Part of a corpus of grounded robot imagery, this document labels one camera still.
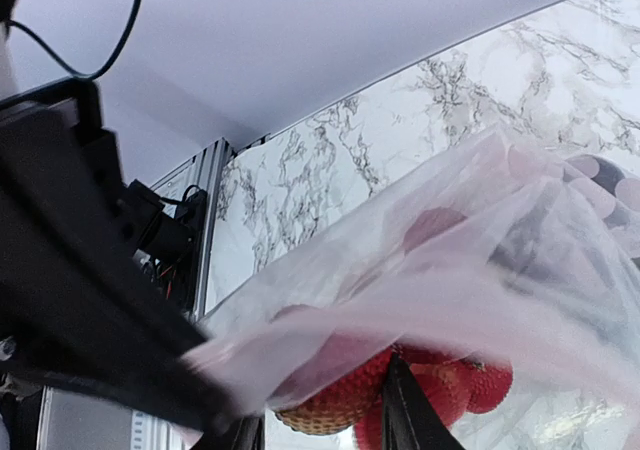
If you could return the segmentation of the clear pink zip top bag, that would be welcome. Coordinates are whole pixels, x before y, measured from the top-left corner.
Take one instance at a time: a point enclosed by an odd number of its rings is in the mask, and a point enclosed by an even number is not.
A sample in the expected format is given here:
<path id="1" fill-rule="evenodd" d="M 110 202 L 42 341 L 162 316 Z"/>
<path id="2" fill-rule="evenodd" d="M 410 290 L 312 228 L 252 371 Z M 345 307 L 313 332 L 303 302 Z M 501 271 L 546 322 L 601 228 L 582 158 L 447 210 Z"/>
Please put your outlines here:
<path id="1" fill-rule="evenodd" d="M 255 415 L 401 344 L 475 355 L 510 364 L 515 382 L 496 410 L 453 426 L 464 448 L 637 448 L 639 266 L 563 181 L 568 159 L 496 128 L 432 157 L 223 299 L 187 363 Z M 491 262 L 537 209 L 542 244 L 570 245 L 584 225 L 577 241 L 601 245 L 614 288 Z"/>

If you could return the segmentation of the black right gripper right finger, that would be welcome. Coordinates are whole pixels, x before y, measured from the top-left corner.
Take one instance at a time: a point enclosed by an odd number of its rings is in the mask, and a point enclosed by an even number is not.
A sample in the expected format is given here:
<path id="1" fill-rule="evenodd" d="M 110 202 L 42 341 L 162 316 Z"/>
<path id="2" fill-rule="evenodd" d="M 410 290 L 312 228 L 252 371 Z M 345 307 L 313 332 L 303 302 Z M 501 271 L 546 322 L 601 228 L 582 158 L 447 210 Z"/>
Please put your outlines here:
<path id="1" fill-rule="evenodd" d="M 381 403 L 382 449 L 464 449 L 397 354 L 390 361 Z"/>

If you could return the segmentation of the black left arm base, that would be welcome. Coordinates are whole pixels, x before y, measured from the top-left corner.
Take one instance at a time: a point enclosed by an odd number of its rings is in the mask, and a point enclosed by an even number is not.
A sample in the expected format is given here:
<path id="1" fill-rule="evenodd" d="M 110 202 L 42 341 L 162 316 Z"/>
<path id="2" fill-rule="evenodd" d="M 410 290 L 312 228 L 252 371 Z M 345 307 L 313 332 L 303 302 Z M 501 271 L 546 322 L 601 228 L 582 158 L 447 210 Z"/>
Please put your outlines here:
<path id="1" fill-rule="evenodd" d="M 135 180 L 116 200 L 121 235 L 147 260 L 143 272 L 179 311 L 195 306 L 208 193 L 191 185 L 179 200 L 162 197 Z"/>

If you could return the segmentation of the dark purple eggplant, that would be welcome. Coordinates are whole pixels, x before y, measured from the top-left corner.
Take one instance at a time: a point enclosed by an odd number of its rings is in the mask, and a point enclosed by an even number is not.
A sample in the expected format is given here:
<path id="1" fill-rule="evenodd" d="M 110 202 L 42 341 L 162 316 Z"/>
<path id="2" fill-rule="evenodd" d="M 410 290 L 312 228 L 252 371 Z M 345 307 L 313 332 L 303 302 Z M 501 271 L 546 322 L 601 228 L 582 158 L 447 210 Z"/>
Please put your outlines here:
<path id="1" fill-rule="evenodd" d="M 614 163 L 595 155 L 578 155 L 567 160 L 563 181 L 579 192 L 602 221 L 602 226 L 625 247 L 625 257 L 639 266 L 639 179 L 626 175 Z M 535 210 L 531 218 L 511 227 L 508 242 L 501 243 L 491 262 L 546 284 L 566 285 L 577 280 L 582 287 L 594 277 L 612 289 L 615 282 L 606 253 L 598 243 L 580 243 L 586 234 L 584 225 L 571 227 L 572 243 L 564 245 L 558 237 L 551 245 L 540 242 L 533 224 L 543 212 Z"/>

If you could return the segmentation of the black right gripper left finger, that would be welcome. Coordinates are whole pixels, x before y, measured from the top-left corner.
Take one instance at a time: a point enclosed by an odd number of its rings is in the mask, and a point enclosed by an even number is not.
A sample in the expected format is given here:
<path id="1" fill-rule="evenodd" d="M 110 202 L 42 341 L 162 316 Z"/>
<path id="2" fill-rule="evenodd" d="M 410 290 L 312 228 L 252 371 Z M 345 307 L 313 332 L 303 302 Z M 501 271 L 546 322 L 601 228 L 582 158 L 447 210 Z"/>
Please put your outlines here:
<path id="1" fill-rule="evenodd" d="M 244 417 L 236 421 L 228 431 L 230 450 L 264 450 L 264 417 Z"/>

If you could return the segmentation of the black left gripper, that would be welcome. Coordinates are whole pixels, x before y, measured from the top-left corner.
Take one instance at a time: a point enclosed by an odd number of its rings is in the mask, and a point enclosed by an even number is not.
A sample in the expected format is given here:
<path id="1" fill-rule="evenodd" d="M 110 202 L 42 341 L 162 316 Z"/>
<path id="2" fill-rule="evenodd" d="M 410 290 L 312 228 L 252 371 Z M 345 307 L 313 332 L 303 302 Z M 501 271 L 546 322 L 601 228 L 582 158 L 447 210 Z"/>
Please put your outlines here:
<path id="1" fill-rule="evenodd" d="M 124 241 L 115 135 L 91 82 L 59 80 L 1 104 L 4 373 L 222 433 L 227 391 L 186 362 L 204 335 Z"/>

